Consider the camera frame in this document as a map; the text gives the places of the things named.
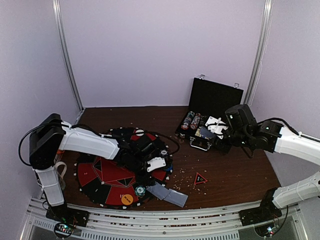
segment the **yellow circle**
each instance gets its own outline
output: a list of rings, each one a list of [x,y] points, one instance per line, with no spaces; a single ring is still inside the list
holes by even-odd
[[[124,205],[130,205],[132,204],[134,201],[134,197],[131,196],[130,194],[125,194],[122,196],[121,198],[121,202],[124,204]]]

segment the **red triangle sign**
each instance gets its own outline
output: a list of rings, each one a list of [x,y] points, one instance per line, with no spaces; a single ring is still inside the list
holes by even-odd
[[[205,179],[200,173],[197,172],[194,179],[194,185],[203,184],[206,182],[208,182],[208,180]]]

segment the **open case lid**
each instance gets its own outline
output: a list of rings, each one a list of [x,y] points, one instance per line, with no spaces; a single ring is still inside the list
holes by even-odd
[[[189,110],[226,121],[225,111],[240,104],[243,93],[239,88],[194,78]]]

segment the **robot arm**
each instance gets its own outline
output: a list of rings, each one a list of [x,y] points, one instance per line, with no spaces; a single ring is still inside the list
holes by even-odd
[[[150,172],[166,166],[167,151],[149,159],[142,158],[143,153],[154,150],[150,138],[143,130],[137,130],[141,136],[135,145],[130,145],[121,136],[99,134],[91,129],[84,129],[61,120],[53,113],[36,130],[29,131],[29,161],[45,193],[51,212],[56,219],[67,219],[69,214],[58,173],[54,167],[58,151],[75,151],[114,160],[122,167],[136,174],[137,183],[150,184]]]
[[[320,165],[320,139],[295,131],[285,121],[286,126],[271,118],[256,122],[246,104],[236,105],[226,112],[229,128],[223,133],[223,140],[237,147],[247,147],[253,151],[263,149],[268,152],[288,154]],[[267,191],[257,209],[240,212],[242,224],[254,224],[272,219],[267,213],[281,215],[281,208],[300,201],[320,196],[320,172],[286,187]]]

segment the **white wall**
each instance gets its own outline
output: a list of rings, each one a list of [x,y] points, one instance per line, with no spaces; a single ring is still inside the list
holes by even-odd
[[[258,121],[285,119],[320,138],[320,1],[275,1],[262,72],[251,107]],[[305,179],[320,166],[281,154],[268,158],[282,186]],[[320,239],[320,199],[300,204],[312,240]]]
[[[16,239],[40,188],[18,158],[18,143],[49,114],[78,115],[63,62],[51,0],[0,0],[0,229]],[[23,146],[28,160],[28,144]]]
[[[83,105],[188,105],[199,74],[246,90],[264,2],[60,1]]]

